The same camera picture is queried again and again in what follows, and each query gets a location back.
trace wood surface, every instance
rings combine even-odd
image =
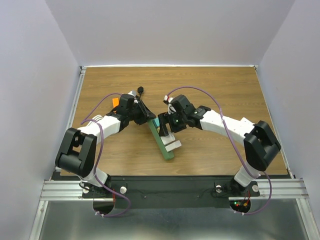
[[[162,102],[172,89],[191,85],[215,96],[225,116],[253,123],[271,119],[253,67],[95,67],[87,68],[77,104],[73,127],[109,93],[128,93],[144,87],[142,100],[156,115],[167,111]],[[204,105],[217,111],[215,103],[202,92],[181,89],[195,107]],[[92,114],[104,116],[112,109],[112,98]],[[241,163],[229,139],[213,132],[188,128],[175,133],[182,146],[174,150],[174,159],[166,161],[147,124],[130,122],[122,132],[108,137],[99,168],[110,175],[234,175]],[[244,148],[238,148],[245,159]],[[287,174],[279,154],[269,166],[269,174]],[[70,173],[62,171],[61,175]]]

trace screw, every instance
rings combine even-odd
[[[258,187],[258,185],[253,185],[253,186],[252,186],[252,190],[253,190],[255,193],[259,192],[259,187]]]
[[[125,186],[120,187],[120,193],[125,194],[127,192],[127,188]]]
[[[222,193],[222,187],[220,185],[215,186],[215,191],[219,194]]]

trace orange object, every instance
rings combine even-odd
[[[112,104],[113,104],[113,107],[115,108],[116,106],[119,105],[119,98],[112,98]]]

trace purple cable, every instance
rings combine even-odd
[[[170,91],[166,96],[169,98],[169,95],[170,95],[170,94],[172,94],[173,92],[175,92],[175,91],[177,91],[177,90],[179,90],[179,89],[196,89],[196,90],[198,90],[198,91],[200,91],[200,92],[203,92],[204,94],[208,95],[208,96],[215,102],[215,104],[216,104],[217,107],[219,108],[220,117],[221,117],[221,119],[222,119],[222,123],[223,123],[224,129],[225,129],[225,132],[226,132],[226,134],[227,134],[227,136],[228,136],[228,138],[229,138],[229,140],[230,140],[230,142],[231,142],[231,144],[232,144],[232,146],[233,146],[233,149],[235,150],[238,158],[240,159],[241,164],[242,164],[242,166],[244,167],[245,171],[250,175],[250,177],[252,177],[252,178],[255,179],[255,177],[251,174],[251,172],[250,172],[249,169],[247,168],[247,166],[246,166],[246,164],[245,164],[245,161],[243,160],[243,158],[242,158],[242,156],[241,156],[241,154],[240,154],[240,152],[239,152],[239,150],[238,150],[238,148],[237,148],[237,146],[236,146],[236,143],[235,143],[235,141],[234,141],[234,138],[233,138],[233,137],[231,136],[231,134],[230,134],[230,131],[229,131],[228,127],[227,127],[227,124],[226,124],[226,122],[225,122],[225,120],[224,120],[224,114],[223,114],[223,112],[222,112],[222,108],[221,108],[220,104],[218,103],[218,101],[214,98],[214,96],[212,96],[212,95],[211,95],[210,93],[208,93],[207,91],[205,91],[205,90],[203,90],[203,89],[201,89],[201,88],[199,88],[199,87],[195,87],[195,86],[180,86],[180,87],[177,87],[177,88],[173,89],[172,91]],[[244,213],[244,215],[253,215],[253,214],[257,214],[257,213],[261,212],[261,211],[269,204],[269,202],[270,202],[270,200],[271,200],[271,195],[272,195],[272,184],[271,184],[271,180],[270,180],[270,177],[268,176],[268,174],[267,174],[265,171],[264,171],[263,173],[264,173],[264,175],[266,176],[266,178],[268,179],[269,185],[270,185],[269,198],[268,198],[268,200],[266,201],[265,205],[264,205],[262,208],[260,208],[260,209],[257,210],[257,211],[253,211],[253,212],[249,212],[249,213]]]
[[[131,201],[130,201],[129,198],[127,198],[126,196],[124,196],[124,195],[122,195],[122,194],[120,194],[120,193],[118,193],[118,192],[116,192],[116,191],[113,191],[112,189],[110,189],[109,187],[107,187],[106,185],[104,185],[104,184],[100,181],[100,179],[97,177],[97,175],[96,175],[97,167],[98,167],[98,164],[99,164],[101,155],[102,155],[102,151],[103,151],[103,149],[104,149],[104,139],[105,139],[105,138],[104,138],[104,130],[103,130],[101,124],[99,124],[96,120],[94,120],[94,119],[87,119],[87,118],[97,109],[97,107],[98,107],[107,97],[109,97],[109,96],[111,96],[111,95],[121,95],[121,94],[120,94],[120,93],[111,93],[111,94],[106,95],[106,96],[94,107],[94,109],[89,113],[89,115],[86,116],[85,119],[81,122],[81,125],[84,124],[84,123],[86,123],[86,122],[94,122],[94,123],[96,123],[96,124],[98,125],[98,127],[99,127],[99,129],[100,129],[101,145],[100,145],[100,150],[99,150],[98,157],[97,157],[97,159],[96,159],[96,163],[95,163],[95,165],[94,165],[94,167],[93,167],[93,175],[94,175],[96,181],[97,181],[104,189],[108,190],[110,193],[115,194],[115,195],[117,195],[118,197],[121,197],[121,198],[125,199],[125,200],[128,202],[128,206],[126,207],[126,209],[123,210],[122,212],[119,212],[119,213],[116,213],[116,214],[103,215],[103,214],[99,213],[98,211],[96,212],[96,214],[98,214],[98,215],[100,215],[100,216],[102,216],[102,217],[104,217],[104,218],[117,217],[117,216],[123,215],[123,214],[126,213],[126,212],[130,209],[130,207],[131,207]]]

